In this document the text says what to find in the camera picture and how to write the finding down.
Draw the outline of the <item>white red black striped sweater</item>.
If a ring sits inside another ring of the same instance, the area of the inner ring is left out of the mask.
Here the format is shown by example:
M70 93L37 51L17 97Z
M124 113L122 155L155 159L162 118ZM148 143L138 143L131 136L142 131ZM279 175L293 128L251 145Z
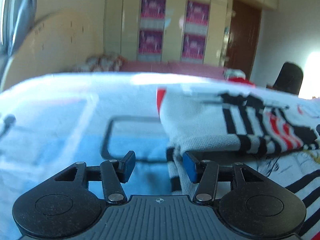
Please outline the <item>white red black striped sweater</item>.
M245 86L157 90L173 194L192 195L185 152L243 161L306 207L302 239L319 239L319 100Z

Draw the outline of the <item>red folded cloth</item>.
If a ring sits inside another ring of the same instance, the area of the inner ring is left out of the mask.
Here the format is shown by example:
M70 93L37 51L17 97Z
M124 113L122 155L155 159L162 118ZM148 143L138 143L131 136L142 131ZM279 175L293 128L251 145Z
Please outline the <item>red folded cloth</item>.
M227 81L255 87L254 83L252 83L251 81L249 81L247 79L244 79L243 77L231 77Z

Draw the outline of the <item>white green folded cloth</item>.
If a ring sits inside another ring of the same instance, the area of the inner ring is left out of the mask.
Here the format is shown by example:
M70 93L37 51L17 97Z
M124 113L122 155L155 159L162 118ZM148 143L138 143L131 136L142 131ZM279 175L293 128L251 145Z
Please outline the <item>white green folded cloth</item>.
M223 75L226 80L232 79L232 78L242 78L242 79L246 78L246 74L242 70L239 70L239 69L226 68L223 71Z

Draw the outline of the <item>pink bed cover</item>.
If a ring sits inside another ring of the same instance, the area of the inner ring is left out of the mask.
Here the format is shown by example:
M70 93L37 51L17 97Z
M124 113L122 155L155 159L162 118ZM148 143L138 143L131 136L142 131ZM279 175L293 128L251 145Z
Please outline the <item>pink bed cover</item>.
M120 67L120 72L146 72L181 74L211 79L224 80L224 68L210 64L197 64L178 61L169 62L142 62L127 61Z

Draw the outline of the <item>patterned pillow near headboard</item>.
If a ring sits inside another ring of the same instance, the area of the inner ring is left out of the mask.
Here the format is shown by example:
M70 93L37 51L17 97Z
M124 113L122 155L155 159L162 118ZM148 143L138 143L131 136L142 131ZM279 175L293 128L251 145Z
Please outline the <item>patterned pillow near headboard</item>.
M119 72L122 65L126 62L127 59L125 57L114 52L94 55L87 58L85 63L72 66L71 72Z

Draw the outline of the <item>black chair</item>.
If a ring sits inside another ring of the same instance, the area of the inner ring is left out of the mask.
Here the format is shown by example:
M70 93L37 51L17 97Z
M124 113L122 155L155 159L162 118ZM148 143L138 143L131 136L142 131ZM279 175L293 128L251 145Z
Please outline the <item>black chair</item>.
M285 62L273 85L273 89L298 95L303 82L303 77L303 70L300 66L292 62Z

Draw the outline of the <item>lower right pink poster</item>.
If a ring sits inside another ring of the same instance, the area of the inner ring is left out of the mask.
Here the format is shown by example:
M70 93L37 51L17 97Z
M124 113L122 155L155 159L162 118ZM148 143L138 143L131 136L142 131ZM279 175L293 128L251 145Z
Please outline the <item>lower right pink poster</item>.
M204 58L206 37L202 35L185 34L182 58L202 60Z

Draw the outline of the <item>pink poster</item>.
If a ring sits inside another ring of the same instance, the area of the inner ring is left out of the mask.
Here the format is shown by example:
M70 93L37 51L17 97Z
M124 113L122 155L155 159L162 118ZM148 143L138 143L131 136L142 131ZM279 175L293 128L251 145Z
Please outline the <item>pink poster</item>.
M206 37L202 35L185 34L182 58L202 60L204 58Z
M186 22L197 25L208 25L210 5L197 1L188 1Z
M142 0L141 18L163 19L165 18L166 0Z
M163 32L142 29L139 32L139 54L161 54L163 44Z

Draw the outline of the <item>lower left pink poster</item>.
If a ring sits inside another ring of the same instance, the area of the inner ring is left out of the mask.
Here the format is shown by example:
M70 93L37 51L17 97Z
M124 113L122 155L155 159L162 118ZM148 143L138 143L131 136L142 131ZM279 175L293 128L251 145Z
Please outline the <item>lower left pink poster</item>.
M163 44L163 32L142 29L139 32L139 54L161 54Z

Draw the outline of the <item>cream rounded headboard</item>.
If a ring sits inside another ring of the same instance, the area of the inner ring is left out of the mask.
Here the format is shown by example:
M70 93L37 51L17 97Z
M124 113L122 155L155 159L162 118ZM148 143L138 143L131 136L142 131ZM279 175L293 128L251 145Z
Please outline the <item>cream rounded headboard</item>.
M33 77L60 73L103 52L98 32L86 15L62 10L45 17L9 59L1 91Z

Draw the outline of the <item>brown wooden door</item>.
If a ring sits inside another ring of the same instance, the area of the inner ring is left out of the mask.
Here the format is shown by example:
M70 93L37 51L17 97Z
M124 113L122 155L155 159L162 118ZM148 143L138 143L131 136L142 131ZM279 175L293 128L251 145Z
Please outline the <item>brown wooden door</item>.
M225 67L251 76L259 39L261 9L233 0Z

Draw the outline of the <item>cream built-in wardrobe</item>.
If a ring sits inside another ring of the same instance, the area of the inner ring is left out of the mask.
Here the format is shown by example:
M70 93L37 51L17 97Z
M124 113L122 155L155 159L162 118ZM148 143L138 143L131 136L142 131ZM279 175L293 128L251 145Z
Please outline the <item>cream built-in wardrobe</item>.
M186 22L188 1L210 5L208 25ZM276 9L278 0L241 0L258 9ZM165 18L141 18L142 0L106 0L104 50L131 61L184 61L223 65L222 56L231 25L233 0L166 0ZM139 32L149 29L163 32L161 54L139 54ZM206 37L202 60L182 58L185 34Z

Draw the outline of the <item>upper right pink poster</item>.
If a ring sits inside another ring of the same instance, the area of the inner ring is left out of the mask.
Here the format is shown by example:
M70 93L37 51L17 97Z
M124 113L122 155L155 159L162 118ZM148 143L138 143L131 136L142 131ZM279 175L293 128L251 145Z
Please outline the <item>upper right pink poster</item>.
M197 1L188 1L186 22L197 25L208 25L210 5Z

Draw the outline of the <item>upper left pink poster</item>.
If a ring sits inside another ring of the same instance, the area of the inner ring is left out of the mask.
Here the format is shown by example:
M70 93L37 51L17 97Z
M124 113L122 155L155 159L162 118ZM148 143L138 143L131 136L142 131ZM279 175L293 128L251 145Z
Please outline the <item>upper left pink poster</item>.
M166 0L142 0L141 18L163 19L165 18Z

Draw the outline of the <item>blue grey curtain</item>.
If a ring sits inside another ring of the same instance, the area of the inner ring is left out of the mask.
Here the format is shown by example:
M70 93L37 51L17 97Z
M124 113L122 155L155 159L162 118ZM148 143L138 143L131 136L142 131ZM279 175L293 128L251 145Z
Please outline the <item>blue grey curtain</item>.
M35 23L37 0L1 0L1 61L22 45Z

